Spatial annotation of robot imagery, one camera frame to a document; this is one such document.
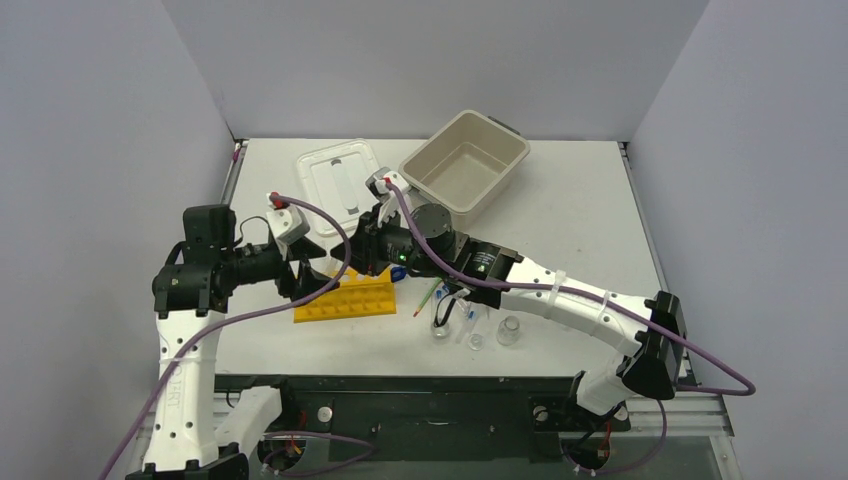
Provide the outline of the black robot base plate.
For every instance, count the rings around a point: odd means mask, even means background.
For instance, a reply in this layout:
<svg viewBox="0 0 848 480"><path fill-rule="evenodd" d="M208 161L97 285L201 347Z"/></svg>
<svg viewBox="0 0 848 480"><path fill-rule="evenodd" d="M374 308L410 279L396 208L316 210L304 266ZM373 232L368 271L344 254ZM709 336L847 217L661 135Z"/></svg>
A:
<svg viewBox="0 0 848 480"><path fill-rule="evenodd" d="M364 440L374 460L487 461L560 457L561 435L632 431L636 399L606 419L577 407L570 377L398 377L218 374L214 389L235 394L276 387L275 430Z"/></svg>

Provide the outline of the yellow test tube rack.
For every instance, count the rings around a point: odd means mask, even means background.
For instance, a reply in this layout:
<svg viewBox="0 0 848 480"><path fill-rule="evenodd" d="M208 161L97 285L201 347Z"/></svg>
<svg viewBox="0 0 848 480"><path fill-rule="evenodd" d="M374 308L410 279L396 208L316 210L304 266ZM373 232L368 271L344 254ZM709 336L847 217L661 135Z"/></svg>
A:
<svg viewBox="0 0 848 480"><path fill-rule="evenodd" d="M340 286L294 310L295 323L395 314L395 287L390 273L366 276L348 268Z"/></svg>

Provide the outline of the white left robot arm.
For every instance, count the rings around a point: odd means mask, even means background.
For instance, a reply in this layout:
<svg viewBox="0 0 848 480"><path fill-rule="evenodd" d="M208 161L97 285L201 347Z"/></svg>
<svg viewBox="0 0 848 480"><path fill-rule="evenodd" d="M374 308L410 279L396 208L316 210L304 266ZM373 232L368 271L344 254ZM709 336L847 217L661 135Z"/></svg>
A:
<svg viewBox="0 0 848 480"><path fill-rule="evenodd" d="M260 427L291 427L298 402L275 387L262 387L235 410L241 424L232 434L213 426L215 363L219 335L248 317L228 317L228 303L243 285L271 281L293 309L339 285L311 269L325 256L308 239L305 218L312 212L327 221L343 240L343 259L351 247L343 227L320 208L271 194L265 244L240 246L234 211L226 204L190 207L183 213L185 238L177 243L154 277L154 311L160 348L160 373L130 431L136 433L148 413L155 414L150 444L132 479L246 479L249 455Z"/></svg>

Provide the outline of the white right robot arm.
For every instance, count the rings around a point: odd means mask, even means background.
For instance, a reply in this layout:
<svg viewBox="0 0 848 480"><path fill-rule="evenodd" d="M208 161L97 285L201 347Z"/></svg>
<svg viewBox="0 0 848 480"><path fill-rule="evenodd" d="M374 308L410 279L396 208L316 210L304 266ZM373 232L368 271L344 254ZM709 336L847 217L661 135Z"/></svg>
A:
<svg viewBox="0 0 848 480"><path fill-rule="evenodd" d="M536 315L582 332L615 350L605 366L582 370L564 400L566 418L588 427L633 396L675 397L684 348L679 299L618 294L547 269L513 249L453 228L445 208L426 204L412 213L414 229L399 215L387 222L363 213L349 242L330 255L348 259L355 272L378 276L390 266L413 277L439 278L450 292L493 309Z"/></svg>

